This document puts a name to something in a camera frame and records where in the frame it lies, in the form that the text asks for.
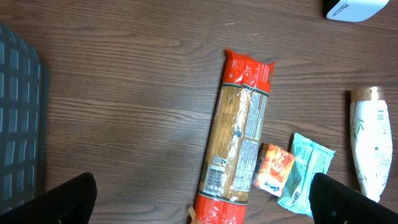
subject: pasta package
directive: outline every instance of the pasta package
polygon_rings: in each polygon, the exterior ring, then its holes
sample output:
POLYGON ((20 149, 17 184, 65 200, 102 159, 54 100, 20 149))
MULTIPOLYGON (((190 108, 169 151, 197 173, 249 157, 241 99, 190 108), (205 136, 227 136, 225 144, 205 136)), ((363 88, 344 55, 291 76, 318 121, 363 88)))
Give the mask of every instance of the pasta package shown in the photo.
POLYGON ((279 146, 264 144, 254 171, 254 186, 280 197, 294 160, 293 155, 279 146))
POLYGON ((273 73, 274 63, 227 50, 195 222, 243 223, 273 73))

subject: plastic bag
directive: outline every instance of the plastic bag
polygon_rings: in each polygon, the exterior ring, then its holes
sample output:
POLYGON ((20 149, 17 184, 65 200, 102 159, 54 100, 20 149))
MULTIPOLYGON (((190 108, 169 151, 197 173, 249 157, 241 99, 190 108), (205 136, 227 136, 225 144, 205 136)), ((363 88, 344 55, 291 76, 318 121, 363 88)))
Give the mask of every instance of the plastic bag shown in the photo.
POLYGON ((202 223, 243 223, 273 70, 227 50, 195 205, 202 223))
POLYGON ((308 197, 313 176, 317 172, 328 172, 335 151, 295 133, 290 153, 296 160, 278 204, 291 212, 312 217, 308 197))

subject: small orange packet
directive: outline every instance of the small orange packet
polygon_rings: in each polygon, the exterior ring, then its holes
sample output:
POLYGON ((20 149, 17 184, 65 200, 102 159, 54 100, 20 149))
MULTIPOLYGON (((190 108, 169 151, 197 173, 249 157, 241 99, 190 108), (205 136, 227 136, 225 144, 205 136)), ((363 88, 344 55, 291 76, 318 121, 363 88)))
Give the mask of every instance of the small orange packet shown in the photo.
POLYGON ((264 144, 254 170, 253 185, 280 197, 294 160, 293 155, 279 146, 264 144))

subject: plastic wrapper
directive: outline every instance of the plastic wrapper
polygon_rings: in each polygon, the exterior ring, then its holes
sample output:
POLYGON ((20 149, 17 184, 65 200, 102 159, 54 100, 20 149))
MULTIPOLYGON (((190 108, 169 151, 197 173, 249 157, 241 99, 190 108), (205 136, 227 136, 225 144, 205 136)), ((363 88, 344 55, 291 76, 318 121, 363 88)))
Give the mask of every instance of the plastic wrapper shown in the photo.
POLYGON ((195 222, 243 223, 274 64, 227 50, 195 222))
POLYGON ((253 185, 280 197, 294 160, 293 155, 279 146, 264 144, 254 171, 253 185))
POLYGON ((328 172, 335 151, 295 133, 290 153, 296 157, 278 204, 291 212, 312 217, 310 187, 313 176, 328 172))
POLYGON ((379 86, 351 91, 351 148, 362 194, 375 202, 387 184, 392 136, 384 90, 379 86))

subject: gold bottle cap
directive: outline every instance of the gold bottle cap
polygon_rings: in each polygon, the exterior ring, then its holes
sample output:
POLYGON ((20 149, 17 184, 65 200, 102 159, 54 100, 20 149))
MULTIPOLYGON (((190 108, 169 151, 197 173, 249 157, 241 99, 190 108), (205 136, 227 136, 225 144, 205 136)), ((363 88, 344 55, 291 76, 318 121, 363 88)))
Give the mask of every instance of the gold bottle cap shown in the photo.
POLYGON ((384 100, 384 90, 381 86, 366 86, 351 90, 351 102, 384 100))

